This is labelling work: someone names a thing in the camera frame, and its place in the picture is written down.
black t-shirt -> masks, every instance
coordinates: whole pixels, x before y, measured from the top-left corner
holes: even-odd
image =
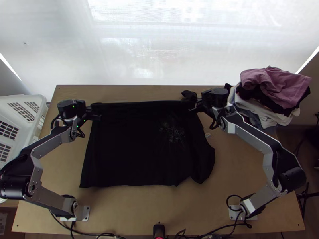
[[[203,183],[215,151],[193,102],[95,103],[80,187],[175,185],[189,176]]]

white curtain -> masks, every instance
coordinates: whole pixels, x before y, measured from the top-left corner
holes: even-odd
[[[315,0],[0,0],[0,52],[34,94],[57,84],[224,85],[296,72],[319,46]]]

table surface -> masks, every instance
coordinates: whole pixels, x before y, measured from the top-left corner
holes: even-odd
[[[183,90],[197,93],[213,86],[57,86],[46,116],[41,137],[50,133],[51,120],[58,114],[57,102],[82,99],[95,102],[140,102],[178,100]],[[81,129],[87,136],[63,144],[41,159],[43,186],[62,195],[69,194],[82,205],[90,205],[87,222],[77,222],[75,229],[87,233],[113,232],[119,235],[151,235],[153,225],[161,222],[168,235],[186,228],[187,235],[207,233],[232,224],[226,198],[231,194],[247,196],[265,185],[263,155],[235,135],[220,129],[209,130],[211,119],[199,113],[209,144],[215,148],[216,163],[210,177],[197,184],[190,178],[175,186],[115,186],[79,188],[81,170],[89,139],[91,122]],[[250,222],[248,229],[235,233],[264,233],[304,230],[299,205],[292,192],[268,204]],[[51,217],[47,209],[19,202],[13,231],[69,234]],[[229,233],[226,228],[220,233]]]

laundry basket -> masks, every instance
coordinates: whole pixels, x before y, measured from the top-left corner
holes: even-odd
[[[0,97],[0,168],[39,139],[47,110],[42,95]]]

metal bracket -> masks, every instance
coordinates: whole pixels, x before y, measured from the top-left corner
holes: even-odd
[[[90,206],[77,206],[74,212],[75,217],[65,218],[61,217],[60,221],[87,221],[90,214]]]
[[[232,209],[240,209],[239,205],[229,205]],[[240,213],[240,211],[233,211],[230,208],[228,209],[228,213],[229,213],[229,219],[230,220],[236,220],[238,214]],[[238,218],[239,221],[244,221],[244,220],[257,220],[257,216],[251,217],[246,219],[245,218],[245,214],[241,213],[241,215]]]

